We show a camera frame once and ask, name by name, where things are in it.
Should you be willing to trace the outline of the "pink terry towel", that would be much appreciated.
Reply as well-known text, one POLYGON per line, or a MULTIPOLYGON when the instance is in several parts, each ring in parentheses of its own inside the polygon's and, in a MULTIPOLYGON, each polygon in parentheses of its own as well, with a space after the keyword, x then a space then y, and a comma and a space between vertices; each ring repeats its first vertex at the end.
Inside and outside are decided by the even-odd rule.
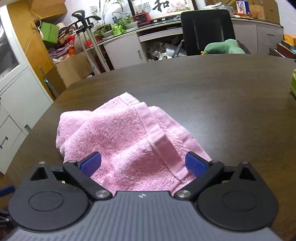
POLYGON ((195 178, 185 166, 189 151, 210 160, 187 129, 161 108, 148 106, 129 93, 93 111, 62 113, 56 147, 64 161, 99 152, 101 165, 91 178, 111 193, 174 193, 195 178))

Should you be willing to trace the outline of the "large brown cardboard box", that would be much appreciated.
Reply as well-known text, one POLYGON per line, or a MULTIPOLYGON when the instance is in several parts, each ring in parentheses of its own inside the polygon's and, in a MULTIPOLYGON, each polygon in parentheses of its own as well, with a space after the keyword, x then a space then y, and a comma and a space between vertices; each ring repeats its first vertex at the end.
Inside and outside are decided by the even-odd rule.
POLYGON ((75 54, 56 64, 56 68, 66 86, 85 79, 93 69, 84 52, 75 54))

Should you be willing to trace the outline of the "green tissue box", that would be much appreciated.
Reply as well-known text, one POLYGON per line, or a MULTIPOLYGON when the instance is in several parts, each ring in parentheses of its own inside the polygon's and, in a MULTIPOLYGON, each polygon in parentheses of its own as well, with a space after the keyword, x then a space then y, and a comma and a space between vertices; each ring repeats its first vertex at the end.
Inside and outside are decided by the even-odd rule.
POLYGON ((296 97, 296 69, 292 73, 292 80, 290 83, 290 91, 296 97))

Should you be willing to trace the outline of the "green plush cushion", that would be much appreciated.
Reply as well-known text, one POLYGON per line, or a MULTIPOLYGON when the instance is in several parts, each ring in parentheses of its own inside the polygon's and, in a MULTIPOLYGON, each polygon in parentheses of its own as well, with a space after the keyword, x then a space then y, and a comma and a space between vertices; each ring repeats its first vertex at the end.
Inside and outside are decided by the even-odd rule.
POLYGON ((237 40, 228 39, 224 42, 215 42, 208 44, 202 55, 210 54, 245 54, 244 50, 239 46, 237 40))

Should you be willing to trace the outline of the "green cardboard box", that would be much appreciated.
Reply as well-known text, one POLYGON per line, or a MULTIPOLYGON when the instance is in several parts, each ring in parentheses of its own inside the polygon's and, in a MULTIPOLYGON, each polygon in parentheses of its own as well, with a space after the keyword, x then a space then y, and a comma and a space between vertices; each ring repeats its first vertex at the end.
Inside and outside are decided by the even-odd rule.
POLYGON ((59 35, 59 27, 57 25, 43 22, 41 32, 43 34, 42 40, 45 43, 57 44, 59 35))

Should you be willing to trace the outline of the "black office chair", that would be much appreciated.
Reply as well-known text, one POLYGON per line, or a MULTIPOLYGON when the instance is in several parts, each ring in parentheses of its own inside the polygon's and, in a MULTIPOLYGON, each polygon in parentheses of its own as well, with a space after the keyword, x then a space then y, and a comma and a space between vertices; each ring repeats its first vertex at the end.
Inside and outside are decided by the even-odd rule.
MULTIPOLYGON (((173 57, 177 58, 184 46, 187 56, 202 55, 210 43, 237 40, 229 11, 226 9, 205 9, 181 13, 183 40, 177 46, 173 57)), ((245 54, 250 51, 237 40, 245 54)))

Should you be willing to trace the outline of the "golf clubs bundle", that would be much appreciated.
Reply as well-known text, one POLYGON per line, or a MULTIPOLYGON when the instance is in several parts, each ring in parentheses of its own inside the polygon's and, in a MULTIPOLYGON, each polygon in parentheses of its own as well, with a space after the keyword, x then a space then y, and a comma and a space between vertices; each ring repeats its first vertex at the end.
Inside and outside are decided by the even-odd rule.
POLYGON ((90 21, 90 19, 95 19, 96 21, 100 21, 101 18, 99 16, 86 17, 84 10, 75 11, 71 14, 71 16, 76 18, 77 21, 70 23, 67 26, 65 33, 69 33, 70 28, 72 26, 75 27, 75 30, 73 31, 73 33, 75 33, 75 35, 77 36, 77 38, 83 48, 83 52, 85 53, 90 66, 92 67, 94 75, 99 75, 101 72, 99 70, 99 66, 93 61, 93 59, 95 59, 95 57, 91 58, 88 53, 88 50, 85 48, 85 44, 82 42, 82 40, 80 38, 80 33, 83 33, 83 36, 85 38, 85 42, 86 42, 87 47, 89 49, 89 52, 92 54, 91 49, 93 49, 95 51, 96 56, 99 59, 100 64, 102 65, 104 71, 109 72, 110 69, 109 69, 109 66, 107 65, 107 61, 104 58, 102 51, 100 50, 100 47, 97 43, 97 40, 95 39, 95 36, 91 31, 91 29, 94 27, 94 24, 90 21))

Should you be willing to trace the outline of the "potted green plants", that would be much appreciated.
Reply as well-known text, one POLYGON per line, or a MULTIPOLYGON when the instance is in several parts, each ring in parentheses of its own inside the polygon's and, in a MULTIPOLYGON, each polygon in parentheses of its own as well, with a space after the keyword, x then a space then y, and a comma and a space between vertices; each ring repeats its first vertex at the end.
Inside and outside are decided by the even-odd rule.
POLYGON ((137 27, 128 1, 98 1, 90 7, 90 13, 97 20, 92 32, 99 40, 118 36, 137 27))

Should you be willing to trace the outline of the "red blender base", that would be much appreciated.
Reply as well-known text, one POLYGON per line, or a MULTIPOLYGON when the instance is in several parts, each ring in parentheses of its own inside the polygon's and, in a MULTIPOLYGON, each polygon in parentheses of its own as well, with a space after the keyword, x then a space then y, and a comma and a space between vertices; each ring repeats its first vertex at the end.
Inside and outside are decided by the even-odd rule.
POLYGON ((148 12, 134 15, 133 20, 137 22, 138 26, 143 26, 151 23, 151 17, 148 12))

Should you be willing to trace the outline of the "framed calligraphy picture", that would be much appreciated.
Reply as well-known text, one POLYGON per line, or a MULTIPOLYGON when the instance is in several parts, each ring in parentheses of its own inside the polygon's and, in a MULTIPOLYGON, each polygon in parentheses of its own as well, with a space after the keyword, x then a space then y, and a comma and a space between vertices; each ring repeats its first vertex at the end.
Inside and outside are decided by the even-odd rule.
POLYGON ((146 0, 129 1, 135 14, 149 13, 151 19, 177 15, 194 10, 192 1, 185 0, 146 0))

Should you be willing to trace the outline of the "stacked cardboard boxes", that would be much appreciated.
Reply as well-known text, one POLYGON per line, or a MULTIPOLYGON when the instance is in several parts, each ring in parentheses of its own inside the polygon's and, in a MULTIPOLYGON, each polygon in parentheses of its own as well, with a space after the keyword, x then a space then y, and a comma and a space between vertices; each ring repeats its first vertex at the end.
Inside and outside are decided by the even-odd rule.
MULTIPOLYGON (((238 7, 236 6, 237 1, 205 1, 206 5, 217 4, 221 2, 222 4, 227 4, 233 6, 235 12, 238 12, 238 7)), ((278 11, 278 5, 274 0, 263 0, 263 1, 247 1, 249 5, 250 15, 253 18, 266 20, 268 22, 280 24, 280 15, 278 11)))

